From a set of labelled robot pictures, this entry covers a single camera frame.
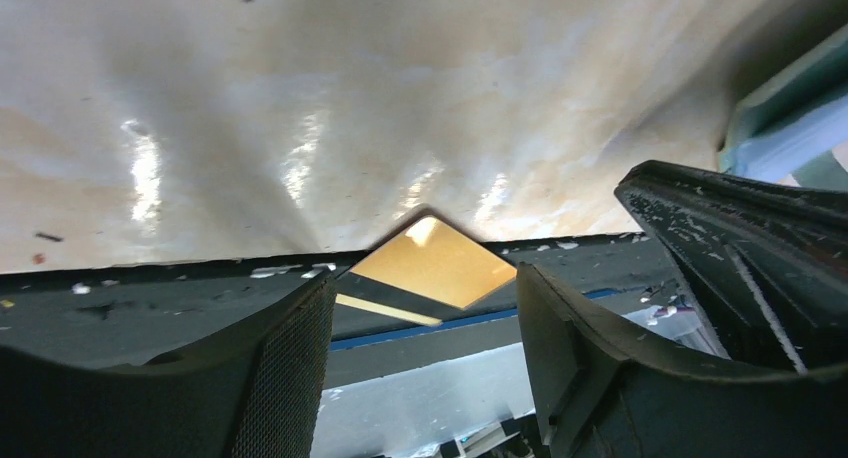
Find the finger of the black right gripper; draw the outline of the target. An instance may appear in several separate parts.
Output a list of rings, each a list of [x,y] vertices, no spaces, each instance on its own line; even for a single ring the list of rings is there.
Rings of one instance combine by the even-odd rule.
[[[615,195],[732,360],[796,372],[846,362],[844,192],[647,161]]]

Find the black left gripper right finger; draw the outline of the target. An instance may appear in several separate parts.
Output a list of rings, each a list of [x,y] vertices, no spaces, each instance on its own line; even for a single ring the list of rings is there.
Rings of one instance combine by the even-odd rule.
[[[847,367],[806,373],[682,346],[544,271],[517,271],[541,439],[554,457],[843,457]]]

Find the green leather card holder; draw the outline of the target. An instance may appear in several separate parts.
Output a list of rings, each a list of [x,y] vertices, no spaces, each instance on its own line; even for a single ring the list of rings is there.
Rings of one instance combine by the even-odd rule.
[[[847,190],[847,28],[737,103],[718,170],[756,181]]]

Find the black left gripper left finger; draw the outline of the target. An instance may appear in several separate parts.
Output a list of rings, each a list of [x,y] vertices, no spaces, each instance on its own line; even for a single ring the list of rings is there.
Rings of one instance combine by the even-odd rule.
[[[335,281],[141,365],[87,369],[1,351],[5,457],[306,457]]]

